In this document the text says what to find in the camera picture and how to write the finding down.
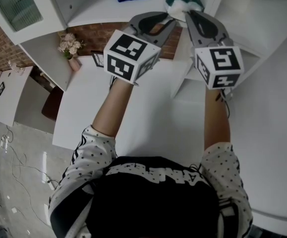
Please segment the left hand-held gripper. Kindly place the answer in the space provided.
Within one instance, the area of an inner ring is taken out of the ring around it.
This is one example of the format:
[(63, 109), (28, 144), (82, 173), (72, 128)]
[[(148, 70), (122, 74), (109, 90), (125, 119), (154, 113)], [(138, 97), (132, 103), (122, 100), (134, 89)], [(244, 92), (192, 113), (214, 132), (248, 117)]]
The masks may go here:
[(157, 62), (176, 20), (168, 21), (162, 28), (151, 30), (168, 18), (168, 13), (152, 11), (130, 19), (122, 30), (116, 30), (104, 48), (104, 71), (132, 85)]

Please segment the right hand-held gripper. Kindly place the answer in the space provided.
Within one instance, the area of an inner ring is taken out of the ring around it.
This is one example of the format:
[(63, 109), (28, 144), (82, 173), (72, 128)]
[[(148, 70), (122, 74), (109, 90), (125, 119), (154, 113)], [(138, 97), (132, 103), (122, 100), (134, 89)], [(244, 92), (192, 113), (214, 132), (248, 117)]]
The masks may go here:
[(193, 66), (208, 89), (234, 87), (244, 73), (240, 48), (235, 46), (225, 26), (216, 18), (195, 10), (185, 13), (193, 44)]

